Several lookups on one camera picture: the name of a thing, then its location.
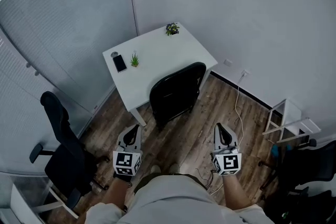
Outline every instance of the desk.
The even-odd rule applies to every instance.
[[[127,109],[137,121],[146,123],[136,110],[149,102],[152,87],[162,78],[195,62],[206,65],[206,74],[200,86],[204,85],[211,69],[218,62],[180,23],[180,33],[167,36],[165,27],[156,29],[128,40],[103,52],[115,86]],[[116,51],[122,56],[127,69],[118,73],[111,54]],[[138,67],[130,64],[134,52],[139,57]]]

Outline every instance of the black baseboard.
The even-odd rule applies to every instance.
[[[231,87],[238,89],[238,85],[234,84],[233,82],[227,80],[226,78],[222,77],[221,75],[215,73],[214,71],[211,71],[210,73],[211,75],[213,75],[214,77],[216,77],[217,79],[222,80],[223,82],[225,82],[226,84],[229,84]],[[256,101],[257,103],[261,104],[262,106],[264,106],[265,108],[267,108],[268,110],[270,110],[272,107],[269,106],[268,104],[266,104],[265,102],[262,102],[262,100],[260,100],[259,98],[256,98],[253,94],[250,94],[249,92],[245,91],[242,88],[239,88],[239,91],[241,93],[243,93],[244,95],[250,97],[252,100]],[[278,111],[273,111],[273,113],[275,115],[278,115],[279,117],[282,117],[281,113],[279,113]]]

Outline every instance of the potted plant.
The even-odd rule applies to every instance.
[[[167,36],[169,35],[175,35],[179,33],[179,26],[177,26],[177,23],[171,23],[171,24],[167,24],[166,26],[166,34]]]
[[[139,58],[136,52],[132,54],[132,59],[131,59],[131,66],[137,67],[139,65]]]

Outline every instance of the smartphone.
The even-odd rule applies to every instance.
[[[118,73],[121,72],[121,71],[124,71],[127,68],[124,60],[121,57],[121,55],[113,57],[113,62],[114,62],[114,65],[115,65]]]

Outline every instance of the forearm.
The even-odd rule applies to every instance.
[[[223,176],[222,178],[227,208],[238,210],[253,204],[247,197],[235,175]]]
[[[115,178],[101,202],[104,204],[115,204],[123,210],[128,185],[127,182]]]

